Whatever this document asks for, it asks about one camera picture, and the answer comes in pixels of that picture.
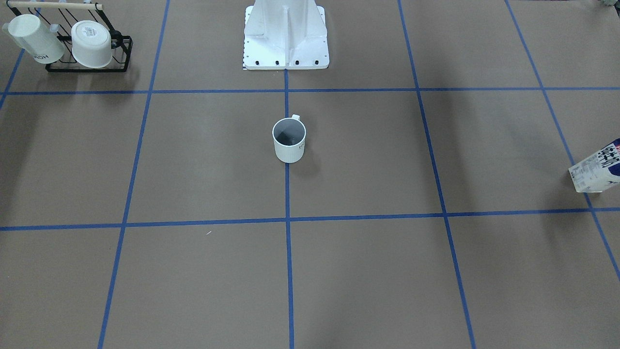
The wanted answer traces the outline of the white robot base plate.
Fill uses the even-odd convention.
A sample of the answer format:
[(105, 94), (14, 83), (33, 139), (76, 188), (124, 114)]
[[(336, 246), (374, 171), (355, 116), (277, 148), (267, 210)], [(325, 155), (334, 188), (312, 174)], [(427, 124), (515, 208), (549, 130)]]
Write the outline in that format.
[(314, 0), (257, 0), (245, 9), (242, 67), (326, 69), (326, 12)]

